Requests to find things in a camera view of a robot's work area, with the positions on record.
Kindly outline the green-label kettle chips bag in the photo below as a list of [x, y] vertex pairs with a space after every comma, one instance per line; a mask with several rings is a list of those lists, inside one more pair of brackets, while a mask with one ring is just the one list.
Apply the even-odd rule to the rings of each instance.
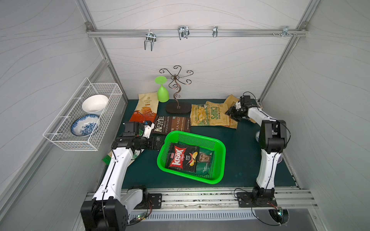
[[192, 105], [190, 114], [191, 126], [230, 126], [230, 118], [225, 113], [227, 104], [206, 102], [205, 104]]

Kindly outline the black Krax chips bag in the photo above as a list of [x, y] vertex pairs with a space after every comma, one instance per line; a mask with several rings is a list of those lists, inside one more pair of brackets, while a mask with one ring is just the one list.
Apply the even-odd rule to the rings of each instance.
[[196, 173], [200, 148], [183, 143], [171, 143], [165, 167], [167, 169]]

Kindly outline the green Real chips bag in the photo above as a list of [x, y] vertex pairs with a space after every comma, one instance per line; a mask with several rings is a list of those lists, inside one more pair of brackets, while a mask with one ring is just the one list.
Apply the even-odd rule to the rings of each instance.
[[206, 176], [209, 174], [211, 169], [211, 164], [213, 161], [214, 151], [200, 148], [199, 154], [197, 156], [197, 168], [196, 174], [200, 176]]

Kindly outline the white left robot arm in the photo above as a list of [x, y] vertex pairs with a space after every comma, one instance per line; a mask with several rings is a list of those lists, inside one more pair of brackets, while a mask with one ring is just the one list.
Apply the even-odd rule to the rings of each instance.
[[150, 147], [146, 137], [119, 137], [112, 144], [108, 170], [90, 201], [83, 202], [81, 216], [87, 231], [124, 231], [160, 209], [162, 195], [149, 193], [145, 186], [129, 189], [121, 195], [126, 171], [135, 151]]

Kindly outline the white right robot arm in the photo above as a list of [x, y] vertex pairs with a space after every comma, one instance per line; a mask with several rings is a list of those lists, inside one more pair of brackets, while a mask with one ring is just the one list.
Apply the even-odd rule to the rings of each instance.
[[275, 174], [279, 158], [290, 141], [290, 131], [284, 120], [278, 120], [264, 112], [252, 102], [249, 95], [243, 95], [239, 101], [225, 113], [233, 120], [253, 120], [260, 126], [257, 133], [261, 148], [261, 164], [256, 179], [256, 186], [249, 198], [255, 207], [272, 207], [277, 209], [275, 194]]

